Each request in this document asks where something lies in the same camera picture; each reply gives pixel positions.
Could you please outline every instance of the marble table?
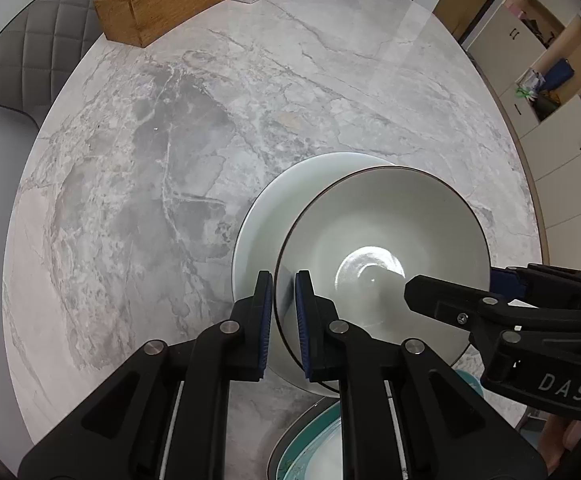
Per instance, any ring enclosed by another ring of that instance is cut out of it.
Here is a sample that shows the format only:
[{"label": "marble table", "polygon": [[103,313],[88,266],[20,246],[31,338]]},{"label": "marble table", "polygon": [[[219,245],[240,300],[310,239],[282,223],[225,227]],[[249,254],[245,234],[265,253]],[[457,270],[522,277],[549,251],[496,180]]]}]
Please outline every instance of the marble table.
[{"label": "marble table", "polygon": [[[410,0],[225,1],[145,49],[100,38],[42,126],[8,231],[6,351],[33,441],[144,341],[173,344],[225,319],[255,197],[294,163],[335,151],[455,187],[494,265],[541,260],[493,98]],[[460,365],[478,370],[474,349]],[[488,398],[519,418],[519,405]],[[315,400],[270,371],[234,383],[226,478],[264,478],[276,440]]]}]

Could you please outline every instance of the plate rim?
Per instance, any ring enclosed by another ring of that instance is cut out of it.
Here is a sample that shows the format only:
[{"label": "plate rim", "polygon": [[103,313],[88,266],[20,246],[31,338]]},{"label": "plate rim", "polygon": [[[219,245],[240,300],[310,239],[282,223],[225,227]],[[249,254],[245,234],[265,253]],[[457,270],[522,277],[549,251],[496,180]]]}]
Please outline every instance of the plate rim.
[{"label": "plate rim", "polygon": [[257,205],[257,202],[260,200],[260,198],[262,197],[262,195],[266,192],[266,190],[268,190],[271,186],[273,186],[273,184],[275,182],[278,182],[279,179],[282,178],[282,176],[284,174],[286,174],[288,171],[290,171],[290,170],[292,170],[294,168],[297,168],[298,166],[301,166],[305,162],[308,162],[309,160],[314,160],[315,158],[320,158],[320,157],[341,156],[341,155],[355,155],[355,156],[359,155],[359,156],[363,156],[363,157],[374,158],[378,162],[379,161],[383,162],[383,164],[379,164],[378,166],[375,166],[375,168],[380,168],[382,166],[387,166],[387,165],[393,165],[390,161],[385,160],[385,158],[381,158],[380,156],[377,156],[377,155],[371,155],[370,153],[363,153],[363,152],[328,152],[328,153],[318,153],[317,155],[309,156],[308,158],[304,158],[304,159],[300,160],[299,162],[294,163],[293,165],[291,165],[288,168],[286,168],[285,170],[283,170],[275,178],[273,178],[268,184],[266,184],[266,186],[264,186],[264,188],[259,193],[257,193],[257,196],[253,200],[253,203],[248,208],[248,211],[246,212],[246,215],[244,216],[244,220],[242,221],[241,225],[239,226],[239,231],[237,232],[237,238],[235,239],[235,247],[233,248],[233,256],[232,256],[232,258],[230,260],[230,274],[231,274],[231,276],[230,276],[230,286],[231,286],[231,294],[233,296],[233,303],[235,303],[235,301],[237,301],[237,299],[241,299],[241,298],[235,298],[235,289],[237,288],[237,286],[236,286],[235,271],[234,271],[234,269],[235,269],[235,258],[237,256],[237,248],[239,247],[239,242],[240,242],[240,240],[242,238],[242,234],[244,232],[244,226],[246,225],[246,222],[248,221],[248,217],[253,212],[254,207]]},{"label": "plate rim", "polygon": [[[459,192],[455,188],[453,188],[447,182],[444,182],[438,176],[435,176],[435,175],[433,175],[431,173],[428,173],[427,171],[424,171],[424,170],[418,170],[417,168],[411,168],[409,166],[401,166],[399,164],[391,164],[391,165],[385,165],[385,166],[376,166],[374,168],[366,168],[364,170],[358,170],[358,171],[355,171],[353,173],[347,174],[346,176],[341,177],[336,182],[333,182],[330,186],[328,186],[325,189],[321,190],[317,194],[317,196],[315,196],[315,198],[312,199],[310,201],[310,203],[306,207],[304,207],[303,211],[295,219],[295,221],[293,222],[293,224],[290,227],[290,230],[286,234],[286,238],[284,239],[284,242],[282,244],[282,248],[280,249],[280,253],[278,254],[278,257],[277,257],[277,263],[275,264],[275,272],[272,275],[272,313],[274,314],[274,319],[275,319],[275,322],[277,324],[277,330],[280,333],[280,338],[282,339],[283,345],[286,347],[286,351],[288,351],[288,353],[292,357],[292,359],[295,362],[295,364],[297,366],[299,366],[299,368],[301,370],[304,370],[304,366],[302,365],[301,361],[297,358],[297,356],[295,355],[295,353],[292,351],[292,349],[290,348],[290,345],[288,344],[288,341],[286,340],[286,336],[283,333],[282,324],[280,322],[279,312],[277,310],[277,278],[278,278],[278,274],[279,274],[279,270],[280,270],[280,265],[281,265],[281,262],[282,262],[282,256],[283,256],[284,250],[286,248],[286,245],[288,244],[288,240],[290,238],[290,235],[293,233],[293,231],[295,230],[295,227],[297,227],[297,224],[299,223],[299,221],[301,220],[301,218],[305,215],[305,213],[308,211],[308,209],[310,209],[310,207],[319,198],[321,198],[325,193],[327,193],[334,186],[337,186],[337,184],[340,184],[341,182],[344,182],[345,180],[348,180],[349,178],[352,178],[352,177],[357,176],[359,174],[366,173],[368,171],[385,170],[387,168],[393,168],[393,169],[398,169],[398,170],[414,171],[416,173],[421,173],[421,174],[430,176],[430,177],[434,178],[436,181],[438,181],[441,184],[443,184],[443,186],[445,186],[449,190],[451,190],[452,193],[454,193],[455,195],[457,195],[457,197],[459,197],[459,199],[464,203],[464,205],[467,206],[468,211],[470,211],[471,215],[475,218],[475,221],[477,221],[477,225],[479,226],[479,230],[481,232],[481,238],[483,238],[483,243],[484,243],[484,245],[486,247],[486,253],[488,254],[488,262],[489,262],[489,264],[491,264],[492,261],[493,261],[492,260],[492,256],[491,256],[491,252],[490,252],[490,247],[488,246],[488,239],[486,238],[485,232],[483,231],[483,227],[481,226],[481,222],[477,218],[477,215],[475,214],[475,211],[473,211],[473,208],[470,206],[470,204],[465,200],[464,197],[462,197],[459,194]],[[490,289],[490,273],[489,273],[489,277],[488,277],[488,288]],[[452,362],[452,364],[450,364],[451,367],[454,366],[457,363],[457,361],[459,361],[461,359],[461,356],[465,353],[466,350],[468,350],[468,347],[469,346],[470,346],[470,343],[468,343],[465,346],[465,348],[461,352],[461,354],[459,354],[458,357]],[[323,386],[324,388],[326,388],[326,389],[328,389],[330,391],[336,392],[337,394],[339,393],[339,388],[338,387],[337,388],[333,388],[332,386],[329,386],[328,384],[325,384],[325,383],[323,383],[321,381],[318,381],[317,384],[320,384],[320,386]]]},{"label": "plate rim", "polygon": [[295,442],[295,439],[311,424],[311,422],[317,420],[317,418],[322,416],[338,402],[338,397],[322,397],[310,408],[305,410],[304,413],[299,415],[290,425],[288,430],[284,431],[282,436],[278,438],[275,447],[272,449],[272,453],[270,453],[266,468],[267,480],[277,480],[277,472],[282,463],[282,459],[291,444]]}]

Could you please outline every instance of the stacked dishes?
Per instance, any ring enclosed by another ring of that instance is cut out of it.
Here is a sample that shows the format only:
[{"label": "stacked dishes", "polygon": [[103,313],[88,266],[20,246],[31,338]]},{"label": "stacked dishes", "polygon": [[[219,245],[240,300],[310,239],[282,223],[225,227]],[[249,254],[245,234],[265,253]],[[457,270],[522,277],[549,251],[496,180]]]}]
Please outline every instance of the stacked dishes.
[{"label": "stacked dishes", "polygon": [[378,339],[420,338],[452,364],[468,332],[411,312],[403,288],[425,274],[488,290],[490,256],[477,218],[450,186],[374,156],[330,153],[289,168],[254,202],[235,246],[235,300],[252,294],[262,269],[275,282],[270,368],[299,388],[337,396],[336,384],[304,377],[299,270],[310,271],[315,294],[333,300],[340,318]]}]

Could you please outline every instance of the teal plate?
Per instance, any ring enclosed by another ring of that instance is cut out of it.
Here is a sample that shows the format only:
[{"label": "teal plate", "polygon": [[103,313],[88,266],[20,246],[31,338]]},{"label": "teal plate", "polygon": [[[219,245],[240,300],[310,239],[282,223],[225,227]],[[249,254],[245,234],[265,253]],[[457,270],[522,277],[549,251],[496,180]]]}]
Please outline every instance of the teal plate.
[{"label": "teal plate", "polygon": [[[483,397],[471,374],[459,376]],[[341,408],[326,397],[304,413],[275,447],[268,465],[269,480],[341,480]]]}]

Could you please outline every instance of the gray chair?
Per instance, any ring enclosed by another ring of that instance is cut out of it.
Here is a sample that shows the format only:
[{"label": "gray chair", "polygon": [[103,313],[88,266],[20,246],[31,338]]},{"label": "gray chair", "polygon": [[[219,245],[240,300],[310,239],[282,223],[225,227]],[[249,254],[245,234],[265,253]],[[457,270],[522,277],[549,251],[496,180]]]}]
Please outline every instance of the gray chair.
[{"label": "gray chair", "polygon": [[93,0],[33,0],[0,32],[0,106],[40,128],[101,33]]}]

